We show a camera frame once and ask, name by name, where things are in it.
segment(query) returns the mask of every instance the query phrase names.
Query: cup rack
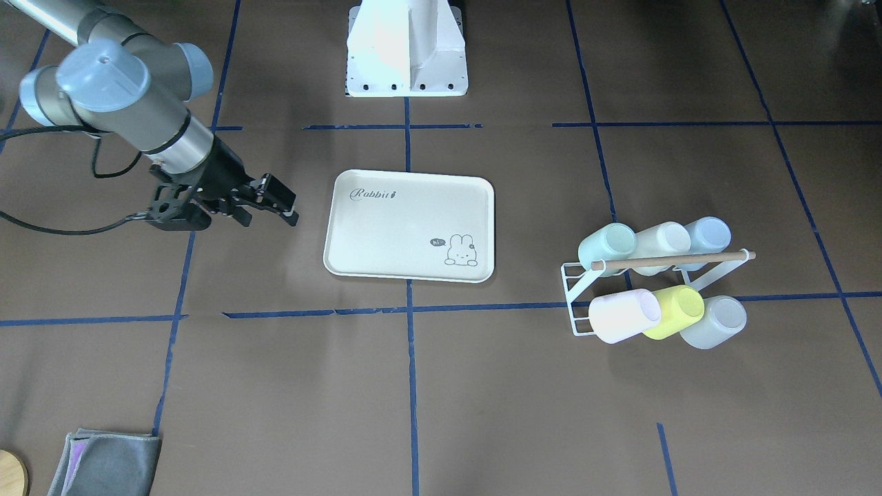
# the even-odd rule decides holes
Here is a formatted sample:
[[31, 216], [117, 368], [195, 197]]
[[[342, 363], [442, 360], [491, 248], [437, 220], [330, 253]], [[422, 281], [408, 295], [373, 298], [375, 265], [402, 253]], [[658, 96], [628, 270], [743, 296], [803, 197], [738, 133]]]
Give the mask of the cup rack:
[[[566, 310], [570, 314], [570, 326], [573, 335], [577, 336], [593, 336], [594, 332], [581, 333], [577, 324], [581, 320], [588, 320], [588, 317], [576, 317], [573, 312], [572, 304], [576, 298], [581, 296], [591, 284], [600, 278], [601, 274], [607, 270], [620, 270], [621, 272], [611, 277], [624, 274], [629, 268], [636, 267], [659, 267], [673, 266], [673, 270], [679, 272], [683, 276], [683, 283], [692, 287], [696, 291], [701, 291], [711, 284], [722, 279], [723, 276], [739, 268], [757, 257], [755, 252], [751, 252], [743, 248], [737, 252], [709, 253], [706, 255], [679, 255], [676, 257], [650, 257], [644, 259], [624, 259], [624, 260], [595, 260], [591, 263], [588, 270], [579, 275], [567, 275], [566, 269], [570, 267], [583, 267], [579, 262], [565, 263], [560, 267], [561, 282], [564, 285], [564, 295], [566, 297]], [[696, 263], [716, 263], [716, 267], [711, 268], [696, 279], [691, 279], [689, 273], [679, 265], [696, 264]], [[570, 281], [575, 280], [575, 284], [570, 286]]]

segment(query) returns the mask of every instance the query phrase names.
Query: brown floor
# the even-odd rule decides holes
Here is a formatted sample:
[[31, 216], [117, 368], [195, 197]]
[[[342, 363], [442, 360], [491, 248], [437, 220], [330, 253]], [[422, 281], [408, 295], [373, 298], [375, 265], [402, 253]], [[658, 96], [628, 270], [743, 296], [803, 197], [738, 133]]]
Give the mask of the brown floor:
[[[252, 174], [289, 184], [302, 218], [85, 238], [0, 223], [0, 447], [26, 461], [32, 494], [80, 426], [157, 427], [162, 496], [882, 494], [872, 6], [475, 0], [468, 95], [405, 103], [344, 96], [355, 3], [113, 3], [207, 53], [215, 88], [190, 108]], [[18, 83], [71, 49], [43, 33], [0, 3], [0, 125], [34, 125]], [[375, 129], [307, 129], [351, 124]], [[147, 162], [96, 181], [91, 145], [8, 141], [0, 209], [60, 229], [143, 209]], [[100, 168], [133, 153], [108, 139]], [[490, 180], [495, 274], [329, 274], [346, 169]], [[741, 334], [709, 351], [572, 335], [558, 268], [582, 237], [613, 217], [709, 214], [758, 253], [705, 291], [744, 301]]]

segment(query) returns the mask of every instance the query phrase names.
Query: wooden rod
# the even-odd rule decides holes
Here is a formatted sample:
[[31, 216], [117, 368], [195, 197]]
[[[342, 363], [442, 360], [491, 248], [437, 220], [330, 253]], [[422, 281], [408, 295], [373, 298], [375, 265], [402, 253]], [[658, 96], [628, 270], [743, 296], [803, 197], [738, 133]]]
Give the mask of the wooden rod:
[[[747, 252], [747, 259], [757, 258], [755, 252]], [[652, 257], [648, 259], [625, 259], [607, 260], [607, 269], [622, 270], [636, 267], [661, 267], [684, 264], [701, 264], [714, 262], [728, 262], [731, 260], [744, 260], [744, 252], [708, 253], [707, 255], [677, 255], [676, 257]], [[596, 260], [591, 262], [591, 270], [603, 270], [603, 262]]]

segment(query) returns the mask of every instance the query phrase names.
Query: wooden board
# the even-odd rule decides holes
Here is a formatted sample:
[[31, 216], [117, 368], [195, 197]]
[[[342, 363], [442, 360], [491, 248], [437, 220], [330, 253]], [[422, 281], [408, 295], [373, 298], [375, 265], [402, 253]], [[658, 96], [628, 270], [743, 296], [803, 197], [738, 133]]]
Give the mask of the wooden board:
[[12, 453], [0, 450], [0, 496], [25, 496], [26, 491], [25, 465]]

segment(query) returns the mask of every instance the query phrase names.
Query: plastic cup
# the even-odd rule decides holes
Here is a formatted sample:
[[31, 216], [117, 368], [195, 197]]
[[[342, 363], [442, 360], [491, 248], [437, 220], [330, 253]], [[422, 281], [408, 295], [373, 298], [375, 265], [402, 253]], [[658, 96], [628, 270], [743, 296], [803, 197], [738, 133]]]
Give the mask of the plastic cup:
[[705, 316], [684, 329], [680, 335], [698, 349], [711, 349], [744, 329], [747, 311], [733, 297], [712, 297], [705, 300]]
[[[719, 253], [732, 242], [732, 231], [729, 230], [729, 226], [716, 217], [702, 217], [695, 222], [686, 224], [685, 227], [691, 240], [690, 255]], [[677, 266], [677, 268], [692, 271], [699, 270], [705, 265], [685, 264]]]
[[705, 315], [705, 300], [695, 290], [681, 284], [673, 288], [653, 291], [661, 306], [661, 322], [643, 334], [652, 339], [664, 339], [701, 320]]
[[[591, 270], [591, 262], [597, 260], [627, 259], [637, 245], [633, 229], [613, 222], [598, 229], [594, 234], [579, 243], [579, 263], [585, 270]], [[607, 270], [601, 277], [609, 277], [617, 271]]]
[[591, 300], [588, 319], [594, 334], [613, 344], [657, 326], [662, 320], [662, 308], [648, 290], [632, 289]]
[[[676, 222], [664, 222], [646, 230], [641, 230], [636, 235], [637, 248], [629, 259], [644, 259], [648, 257], [669, 257], [673, 255], [685, 255], [689, 253], [691, 240], [686, 228]], [[650, 276], [656, 275], [670, 266], [639, 267], [634, 271], [638, 274]]]

